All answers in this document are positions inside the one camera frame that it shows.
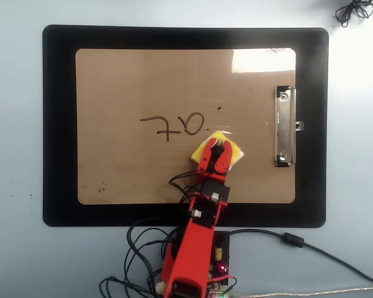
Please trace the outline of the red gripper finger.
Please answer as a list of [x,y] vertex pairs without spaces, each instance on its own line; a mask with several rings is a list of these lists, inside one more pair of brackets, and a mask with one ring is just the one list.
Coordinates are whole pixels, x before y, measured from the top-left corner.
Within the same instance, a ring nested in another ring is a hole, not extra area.
[[227,174],[233,156],[233,148],[231,142],[224,140],[221,146],[215,145],[213,147],[213,152],[215,159],[215,172],[217,174]]
[[218,138],[210,138],[207,142],[202,144],[201,158],[198,165],[199,173],[213,173],[215,165],[215,154],[213,149],[218,146]]

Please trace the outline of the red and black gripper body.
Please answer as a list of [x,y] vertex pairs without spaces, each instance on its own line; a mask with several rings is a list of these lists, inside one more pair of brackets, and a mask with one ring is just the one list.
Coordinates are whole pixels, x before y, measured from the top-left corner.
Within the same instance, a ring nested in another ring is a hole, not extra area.
[[230,187],[225,185],[226,173],[218,174],[215,171],[198,169],[196,171],[196,182],[200,188],[194,193],[196,201],[211,201],[215,204],[227,203]]

